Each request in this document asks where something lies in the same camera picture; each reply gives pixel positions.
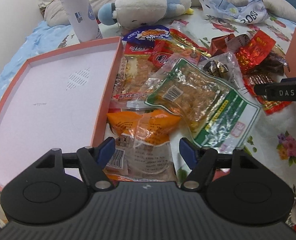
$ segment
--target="bottle label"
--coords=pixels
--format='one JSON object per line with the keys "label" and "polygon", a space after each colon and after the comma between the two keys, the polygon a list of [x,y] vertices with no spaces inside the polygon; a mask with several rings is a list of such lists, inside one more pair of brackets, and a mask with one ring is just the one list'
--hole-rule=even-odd
{"label": "bottle label", "polygon": [[81,17],[81,13],[77,12],[75,13],[75,16],[77,17],[78,22],[81,22],[83,20]]}
{"label": "bottle label", "polygon": [[89,7],[88,7],[88,17],[90,20],[95,20],[96,17],[92,11],[92,7],[91,7],[91,4],[89,3]]}

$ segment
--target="orange packaging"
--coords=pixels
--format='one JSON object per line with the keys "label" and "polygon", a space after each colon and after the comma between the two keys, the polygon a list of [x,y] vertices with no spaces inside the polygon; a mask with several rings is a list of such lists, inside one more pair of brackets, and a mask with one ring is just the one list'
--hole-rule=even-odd
{"label": "orange packaging", "polygon": [[180,31],[176,29],[170,29],[169,31],[171,39],[156,39],[152,55],[148,59],[157,68],[161,68],[174,53],[181,54],[194,65],[198,64],[201,57],[203,59],[211,57],[206,48],[200,47]]}
{"label": "orange packaging", "polygon": [[235,54],[242,74],[259,65],[270,53],[276,41],[259,30],[250,42]]}
{"label": "orange packaging", "polygon": [[180,116],[157,109],[150,113],[118,112],[107,114],[119,136],[116,151],[105,168],[116,180],[176,180],[169,133],[175,130]]}

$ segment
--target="blue snack package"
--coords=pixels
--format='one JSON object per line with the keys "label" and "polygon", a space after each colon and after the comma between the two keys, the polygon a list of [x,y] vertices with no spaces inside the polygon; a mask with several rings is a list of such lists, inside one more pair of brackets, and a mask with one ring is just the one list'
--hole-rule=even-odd
{"label": "blue snack package", "polygon": [[156,39],[167,39],[169,35],[169,29],[163,25],[145,25],[132,30],[122,40],[153,48]]}

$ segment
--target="dried meat snack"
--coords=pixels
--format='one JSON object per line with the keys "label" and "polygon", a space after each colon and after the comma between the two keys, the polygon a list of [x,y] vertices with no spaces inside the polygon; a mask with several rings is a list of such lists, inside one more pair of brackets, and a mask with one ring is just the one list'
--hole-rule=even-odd
{"label": "dried meat snack", "polygon": [[168,37],[169,29],[167,27],[163,25],[145,25],[132,30],[130,33],[124,36],[122,40],[153,48],[155,46],[156,39],[166,39]]}
{"label": "dried meat snack", "polygon": [[146,80],[158,69],[148,61],[152,48],[127,42],[124,59],[121,61],[113,99],[127,102],[137,97],[137,92]]}
{"label": "dried meat snack", "polygon": [[198,64],[201,57],[211,57],[206,48],[200,47],[180,31],[170,29],[170,35],[169,39],[156,39],[155,47],[152,55],[149,57],[149,61],[157,68],[165,64],[168,58],[174,53],[179,53],[194,65]]}
{"label": "dried meat snack", "polygon": [[268,84],[274,81],[268,73],[249,74],[243,76],[245,87],[249,93],[256,97],[256,99],[263,105],[264,111],[267,115],[273,114],[277,111],[282,110],[292,102],[288,101],[267,101],[265,96],[258,96],[254,92],[254,86],[258,84]]}
{"label": "dried meat snack", "polygon": [[260,108],[224,81],[180,59],[146,104],[183,117],[198,146],[231,153],[242,144]]}
{"label": "dried meat snack", "polygon": [[235,54],[243,74],[259,65],[270,53],[276,41],[259,30],[250,42]]}

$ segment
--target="blue plush ear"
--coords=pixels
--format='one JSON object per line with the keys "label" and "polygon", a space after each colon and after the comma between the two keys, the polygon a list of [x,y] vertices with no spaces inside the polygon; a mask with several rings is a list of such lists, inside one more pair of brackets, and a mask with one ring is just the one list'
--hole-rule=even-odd
{"label": "blue plush ear", "polygon": [[98,11],[98,19],[104,25],[114,25],[117,23],[116,19],[112,18],[112,12],[115,10],[114,3],[106,3]]}

